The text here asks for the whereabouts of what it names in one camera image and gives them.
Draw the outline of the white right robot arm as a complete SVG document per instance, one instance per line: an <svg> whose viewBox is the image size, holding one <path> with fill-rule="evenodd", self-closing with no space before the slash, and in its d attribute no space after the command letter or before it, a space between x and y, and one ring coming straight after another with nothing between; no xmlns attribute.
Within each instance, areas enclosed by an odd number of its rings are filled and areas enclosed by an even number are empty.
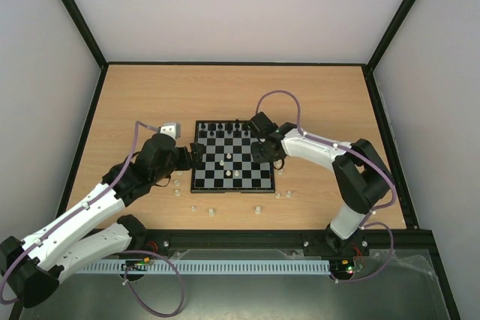
<svg viewBox="0 0 480 320"><path fill-rule="evenodd" d="M387 193L396 200L390 171L366 139L336 142L286 122L281 126L259 112L247 122L257 141L251 146L256 163L283 162L287 157L307 160L333 172L343 205L325 230L328 248L337 254L353 245L353 235L377 209Z"/></svg>

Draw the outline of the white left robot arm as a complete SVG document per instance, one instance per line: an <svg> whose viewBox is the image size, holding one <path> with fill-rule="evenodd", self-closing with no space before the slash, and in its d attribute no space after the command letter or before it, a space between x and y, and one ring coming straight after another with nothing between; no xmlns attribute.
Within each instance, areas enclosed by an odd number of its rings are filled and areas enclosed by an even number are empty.
<svg viewBox="0 0 480 320"><path fill-rule="evenodd" d="M15 300L32 308L86 265L113 253L141 250L147 230L133 215L119 217L95 235L90 231L169 180L173 172L197 168L205 149L198 142L178 147L169 135L153 135L69 211L23 239L10 236L2 241L1 285L10 286Z"/></svg>

